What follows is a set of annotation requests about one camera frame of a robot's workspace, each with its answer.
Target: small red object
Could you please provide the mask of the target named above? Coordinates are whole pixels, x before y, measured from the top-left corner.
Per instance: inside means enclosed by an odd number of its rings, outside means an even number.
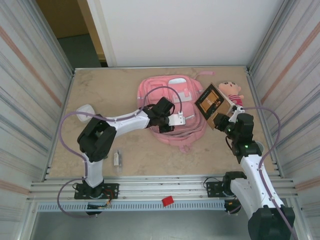
[[[166,207],[170,204],[173,204],[175,201],[174,199],[172,198],[172,196],[167,196],[166,198],[162,199],[162,203],[163,203],[163,206]]]

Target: wooden table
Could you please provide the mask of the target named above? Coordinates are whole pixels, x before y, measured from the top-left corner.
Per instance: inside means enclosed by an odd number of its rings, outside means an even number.
[[[182,67],[182,68],[96,68],[78,69],[66,106],[66,113],[90,104],[95,112],[105,117],[131,113],[137,109],[137,89],[148,77],[183,74],[195,77],[200,71],[215,71],[215,76],[199,76],[204,88],[210,83],[236,82],[244,95],[243,105],[254,106],[254,100],[243,67]],[[254,116],[254,140],[267,146],[258,113]],[[66,144],[79,153],[77,137],[84,129],[77,116],[69,117],[63,125],[62,137]],[[113,170],[113,151],[121,149],[123,171]],[[104,176],[150,176],[150,175],[192,175],[224,174],[226,171],[241,171],[242,168],[225,142],[225,134],[209,126],[205,135],[192,145],[189,153],[180,152],[178,147],[169,146],[155,139],[148,129],[140,129],[117,137],[110,150],[110,157],[104,160]],[[270,157],[265,160],[268,172],[274,171]],[[57,143],[50,177],[74,177],[84,174],[82,159],[69,153],[60,142]]]

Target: doll head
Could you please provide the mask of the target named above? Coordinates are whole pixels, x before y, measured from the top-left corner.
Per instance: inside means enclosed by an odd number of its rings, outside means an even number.
[[[241,91],[241,87],[239,87],[236,83],[231,82],[231,81],[225,81],[225,82],[220,83],[218,88],[226,96],[239,95],[239,92]]]

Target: corrugated metal wall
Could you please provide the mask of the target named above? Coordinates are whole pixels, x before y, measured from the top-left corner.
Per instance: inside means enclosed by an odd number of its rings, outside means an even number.
[[[0,239],[48,163],[72,71],[32,1],[0,3]]]
[[[296,0],[273,33],[252,77],[261,103],[282,127],[277,151],[293,178],[315,239],[320,239],[320,1]],[[265,114],[272,136],[276,119]]]

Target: stuffed doll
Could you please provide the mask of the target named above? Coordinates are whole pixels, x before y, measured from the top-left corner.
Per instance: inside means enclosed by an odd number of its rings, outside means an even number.
[[[239,95],[241,87],[239,87],[236,83],[225,81],[220,83],[218,88],[231,100],[231,102],[243,106],[242,99],[244,99],[245,97],[243,95]]]

